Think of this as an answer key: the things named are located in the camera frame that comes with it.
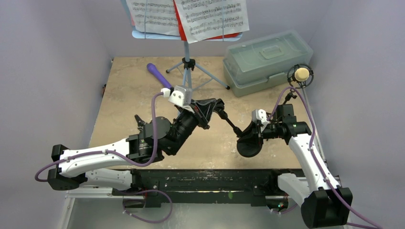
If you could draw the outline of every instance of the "music sheet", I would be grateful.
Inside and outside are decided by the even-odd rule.
[[[145,3],[146,0],[127,0],[138,31],[145,32],[146,28],[146,32],[180,35],[173,0],[148,0],[148,5]]]
[[[246,0],[174,1],[188,43],[249,30]]]

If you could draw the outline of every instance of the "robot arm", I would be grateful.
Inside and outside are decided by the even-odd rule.
[[[192,100],[192,90],[183,86],[176,86],[172,89],[164,88],[161,92],[163,92],[163,97],[169,98],[169,102],[175,105],[180,114],[172,123],[165,117],[156,118],[158,149],[153,162],[164,159],[162,152],[167,155],[176,155],[197,126],[209,129],[208,123],[213,112],[218,113],[221,118],[227,119],[221,99]],[[130,166],[131,161],[144,164],[151,159],[154,140],[152,122],[146,123],[137,115],[135,115],[135,119],[139,134],[130,135],[128,138],[108,145],[80,150],[55,145],[52,151],[53,161],[60,159],[66,161],[48,171],[47,182],[55,190],[71,190],[86,185],[113,187],[118,190],[139,187],[139,181],[132,180],[131,174],[104,169],[111,166]],[[72,156],[95,151],[103,153],[69,160]]]
[[[342,188],[330,174],[317,148],[309,146],[312,133],[308,125],[297,122],[291,104],[278,105],[272,120],[268,121],[266,114],[264,110],[252,112],[251,124],[237,140],[238,152],[242,156],[252,157],[260,152],[264,139],[284,139],[296,155],[307,182],[298,180],[292,173],[285,173],[277,177],[278,188],[288,193],[301,207],[301,215],[308,228],[346,224],[349,210],[337,199],[326,180],[349,205],[352,203],[352,193],[349,188]]]
[[[176,155],[181,146],[199,126],[209,129],[212,113],[216,112],[233,128],[237,140],[237,150],[245,157],[257,155],[264,139],[281,138],[297,156],[307,183],[297,179],[294,174],[281,174],[277,178],[278,187],[288,193],[301,207],[301,214],[309,228],[343,225],[347,221],[349,210],[334,196],[326,180],[310,153],[309,140],[311,130],[305,122],[297,122],[291,104],[278,105],[272,120],[267,120],[264,110],[252,112],[252,122],[241,131],[229,119],[224,111],[221,99],[192,100],[191,89],[176,86],[173,89],[162,89],[163,97],[168,97],[179,110],[179,116],[171,123],[164,117],[157,117],[157,156],[153,162],[164,159],[162,152]],[[105,167],[131,165],[131,161],[145,163],[151,159],[153,145],[152,123],[144,122],[135,115],[139,134],[131,135],[115,143],[82,150],[70,150],[63,145],[53,148],[54,161],[65,159],[56,168],[48,172],[48,183],[55,190],[69,190],[81,186],[113,187],[117,190],[142,187],[141,177],[137,170],[115,171]],[[352,194],[348,188],[341,188],[323,163],[316,147],[317,160],[326,178],[340,193],[343,199],[351,204]],[[103,152],[69,160],[74,155],[88,152]]]

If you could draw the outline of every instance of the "gray wall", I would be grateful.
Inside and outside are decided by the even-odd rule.
[[[34,174],[52,145],[88,144],[108,67],[80,0],[0,1],[2,229],[56,228],[64,193]]]
[[[404,7],[335,0],[310,42],[308,95],[328,165],[354,208],[387,229],[405,225]]]
[[[110,56],[184,56],[181,41],[139,40],[120,0],[83,0]],[[296,29],[309,42],[331,0],[247,0],[250,31],[240,41]],[[197,42],[193,56],[222,56],[235,42]]]

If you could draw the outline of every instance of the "container handle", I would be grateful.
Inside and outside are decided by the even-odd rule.
[[[266,48],[263,48],[260,51],[260,54],[267,59],[270,60],[272,58],[284,55],[284,51],[278,45],[272,45]]]

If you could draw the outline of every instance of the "beige tabletop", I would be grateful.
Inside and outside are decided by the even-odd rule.
[[[226,82],[223,74],[223,57],[196,57],[196,62],[219,79]],[[144,121],[151,121],[151,98],[160,92],[162,85],[148,72],[146,65],[153,63],[163,76],[174,86],[181,85],[182,73],[171,68],[181,60],[180,57],[116,57],[114,59],[107,88],[94,126],[90,147],[106,145],[129,135],[139,133],[134,115]],[[210,77],[195,69],[192,72],[192,84],[196,87]],[[271,112],[282,89],[288,84],[270,88],[243,97],[235,97],[232,90],[226,90],[216,81],[211,81],[193,92],[195,100],[221,98],[230,120],[244,130],[251,121],[251,112],[264,109]],[[298,99],[290,101],[298,121],[306,121],[305,108]],[[158,97],[156,116],[172,120],[177,110],[167,98]],[[236,150],[236,136],[225,120],[213,114],[210,129],[197,127],[187,139],[176,156],[163,153],[163,161],[153,163],[146,168],[171,169],[209,169],[209,168],[300,168],[294,153],[282,139],[265,141],[261,152],[252,158],[239,155]]]

